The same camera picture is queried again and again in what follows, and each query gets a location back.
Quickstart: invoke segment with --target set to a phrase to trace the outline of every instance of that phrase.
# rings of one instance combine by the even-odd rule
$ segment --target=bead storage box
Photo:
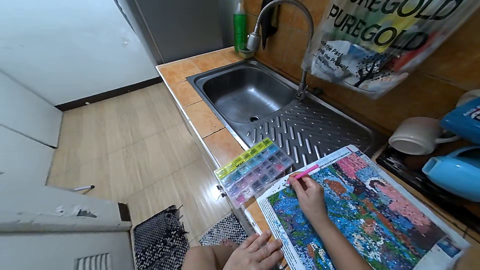
[[[292,164],[293,160],[266,138],[214,173],[238,208]]]

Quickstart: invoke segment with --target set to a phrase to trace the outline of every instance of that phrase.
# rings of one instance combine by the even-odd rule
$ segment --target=hand
[[[324,201],[324,188],[320,186],[308,174],[295,179],[294,177],[302,172],[294,172],[288,176],[288,181],[292,184],[299,205],[310,223],[330,221]]]
[[[283,258],[282,241],[279,239],[262,246],[270,239],[272,233],[267,230],[247,238],[228,259],[224,270],[269,270]]]

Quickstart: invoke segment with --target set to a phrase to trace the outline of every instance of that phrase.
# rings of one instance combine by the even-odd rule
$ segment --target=white mug
[[[453,142],[459,136],[440,138],[444,133],[439,120],[428,117],[413,117],[403,121],[388,139],[396,150],[410,155],[431,154],[437,144]]]

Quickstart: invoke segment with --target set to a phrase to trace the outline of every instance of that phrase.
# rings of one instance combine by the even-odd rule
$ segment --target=flexible faucet hose
[[[265,12],[274,6],[283,4],[283,3],[292,4],[298,7],[302,11],[303,15],[305,15],[305,18],[307,19],[307,24],[308,24],[308,42],[307,42],[307,46],[308,46],[313,37],[313,19],[307,7],[304,4],[298,2],[297,0],[273,0],[267,5],[265,5],[264,8],[262,8],[262,11],[260,11],[260,14],[258,14],[257,23],[255,24],[254,32],[257,34],[260,32],[260,21],[263,15],[265,14]]]

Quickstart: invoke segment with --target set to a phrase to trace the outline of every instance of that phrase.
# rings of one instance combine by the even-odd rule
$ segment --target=woven mat
[[[137,269],[180,269],[189,249],[186,233],[175,205],[135,226],[133,238]]]
[[[245,230],[234,214],[230,214],[215,223],[200,239],[201,245],[218,245],[223,239],[229,239],[237,244],[247,239]]]

